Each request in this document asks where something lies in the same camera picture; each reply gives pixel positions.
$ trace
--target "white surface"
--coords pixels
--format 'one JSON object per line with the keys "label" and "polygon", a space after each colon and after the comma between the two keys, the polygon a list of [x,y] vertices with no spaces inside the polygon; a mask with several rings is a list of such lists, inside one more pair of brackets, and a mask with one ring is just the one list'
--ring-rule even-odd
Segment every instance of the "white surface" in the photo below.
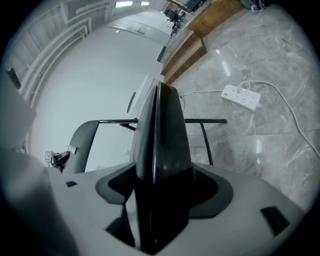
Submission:
{"label": "white surface", "polygon": [[151,88],[152,81],[153,81],[153,77],[150,75],[147,75],[145,77],[145,80],[141,84],[141,86],[136,91],[129,113],[128,113],[128,117],[127,117],[128,119],[135,119],[138,117],[138,114]]}
{"label": "white surface", "polygon": [[[51,73],[37,104],[30,153],[62,152],[84,122],[127,118],[131,96],[150,74],[158,80],[161,45],[133,33],[102,27],[68,52]],[[133,132],[101,124],[86,170],[129,160]]]}
{"label": "white surface", "polygon": [[172,23],[163,13],[147,10],[117,19],[108,27],[129,31],[165,46],[170,40]]}
{"label": "white surface", "polygon": [[228,84],[223,89],[221,97],[248,110],[256,111],[261,96],[259,93],[247,89],[242,89],[240,93],[238,93],[236,86]]}

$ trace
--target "white wall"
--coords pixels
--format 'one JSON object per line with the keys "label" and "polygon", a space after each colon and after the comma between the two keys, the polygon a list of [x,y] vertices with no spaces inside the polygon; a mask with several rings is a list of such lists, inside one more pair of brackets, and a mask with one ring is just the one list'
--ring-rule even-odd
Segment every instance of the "white wall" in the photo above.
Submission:
{"label": "white wall", "polygon": [[156,10],[158,12],[164,11],[167,6],[170,4],[167,0],[153,0],[150,1],[148,8]]}
{"label": "white wall", "polygon": [[110,28],[136,33],[162,46],[170,40],[172,23],[167,17],[155,10],[147,10],[119,18],[108,25]]}
{"label": "white wall", "polygon": [[142,11],[140,13],[124,17],[123,19],[148,25],[168,35],[170,35],[173,26],[173,23],[167,20],[168,17],[166,15],[155,10]]}
{"label": "white wall", "polygon": [[[86,121],[125,119],[130,98],[151,74],[158,80],[162,46],[112,28],[97,29],[77,44],[47,80],[33,123],[30,153],[44,162],[45,151],[67,150],[73,133]],[[129,160],[133,132],[101,124],[87,170]]]}

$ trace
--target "gray marble tile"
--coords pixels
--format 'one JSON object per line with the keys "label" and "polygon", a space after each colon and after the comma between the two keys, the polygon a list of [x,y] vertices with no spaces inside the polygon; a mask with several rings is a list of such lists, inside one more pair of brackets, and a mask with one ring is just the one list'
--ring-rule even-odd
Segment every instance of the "gray marble tile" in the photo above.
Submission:
{"label": "gray marble tile", "polygon": [[[204,41],[208,54],[173,84],[180,94],[222,90],[244,80],[273,83],[320,150],[319,60],[285,10],[273,5],[257,15],[240,11]],[[204,125],[214,164],[264,179],[307,211],[319,191],[320,159],[297,132],[292,113],[273,87],[251,84],[249,89],[261,94],[254,113],[212,92],[184,96],[183,114],[226,118],[227,124]],[[192,161],[208,164],[200,125],[187,124],[186,129]]]}
{"label": "gray marble tile", "polygon": [[188,135],[191,161],[194,163],[209,164],[205,139],[202,135]]}
{"label": "gray marble tile", "polygon": [[[320,149],[320,131],[306,136]],[[192,161],[208,164],[204,141],[189,136]],[[307,211],[319,192],[320,159],[299,133],[208,136],[213,164],[269,182]]]}
{"label": "gray marble tile", "polygon": [[[320,129],[319,67],[310,51],[300,50],[244,69],[242,74],[245,80],[263,80],[277,86],[293,108],[302,130],[311,131]],[[255,112],[257,134],[297,130],[292,113],[274,88],[255,84],[251,90],[261,94],[262,106]]]}

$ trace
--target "electrical outlet socket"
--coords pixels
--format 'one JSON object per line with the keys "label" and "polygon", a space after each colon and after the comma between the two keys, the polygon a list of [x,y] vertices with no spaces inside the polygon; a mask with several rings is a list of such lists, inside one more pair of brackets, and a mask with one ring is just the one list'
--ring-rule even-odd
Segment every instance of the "electrical outlet socket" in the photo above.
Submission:
{"label": "electrical outlet socket", "polygon": [[236,86],[228,84],[223,89],[221,97],[254,112],[260,104],[261,95],[247,89],[238,93]]}

